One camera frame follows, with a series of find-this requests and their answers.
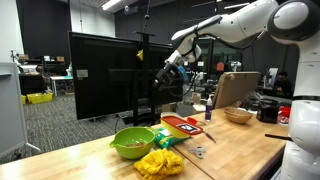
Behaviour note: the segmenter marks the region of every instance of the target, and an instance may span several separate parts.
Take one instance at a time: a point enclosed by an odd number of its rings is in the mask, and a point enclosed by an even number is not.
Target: person
[[[277,94],[283,96],[284,98],[292,98],[292,85],[288,80],[288,73],[282,71],[278,74],[278,79],[274,83],[274,87],[277,91]]]

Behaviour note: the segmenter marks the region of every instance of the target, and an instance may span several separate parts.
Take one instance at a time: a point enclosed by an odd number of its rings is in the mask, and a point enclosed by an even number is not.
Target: red tray
[[[180,119],[176,116],[165,116],[162,117],[161,120],[189,135],[196,135],[203,132],[203,129],[201,127],[194,124],[190,124],[189,122]]]

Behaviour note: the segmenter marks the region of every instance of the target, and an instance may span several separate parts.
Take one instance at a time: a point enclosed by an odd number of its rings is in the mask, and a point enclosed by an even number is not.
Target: yellow cloth
[[[184,168],[184,162],[174,152],[158,149],[134,163],[134,167],[143,175],[143,179],[158,180],[180,173]]]

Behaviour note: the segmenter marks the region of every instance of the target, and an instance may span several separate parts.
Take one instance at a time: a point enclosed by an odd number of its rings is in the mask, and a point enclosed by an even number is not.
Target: ceiling light
[[[110,7],[114,6],[115,4],[117,4],[118,2],[120,2],[121,0],[109,0],[108,2],[106,2],[103,6],[102,9],[103,10],[107,10]]]
[[[246,6],[249,5],[250,3],[243,3],[243,4],[236,4],[236,5],[232,5],[232,6],[226,6],[224,7],[224,9],[231,9],[231,8],[236,8],[236,7],[242,7],[242,6]]]

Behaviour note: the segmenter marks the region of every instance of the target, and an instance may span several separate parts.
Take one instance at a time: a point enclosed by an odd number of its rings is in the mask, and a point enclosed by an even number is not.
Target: black monitor
[[[143,98],[146,91],[151,91],[156,73],[164,67],[173,49],[150,43],[146,73],[143,62],[136,57],[141,44],[135,40],[69,32],[77,119],[132,110],[133,97]],[[148,90],[143,88],[145,81],[141,80],[146,74]],[[161,105],[181,101],[181,94],[179,84],[170,91],[153,91],[152,97],[155,105]]]

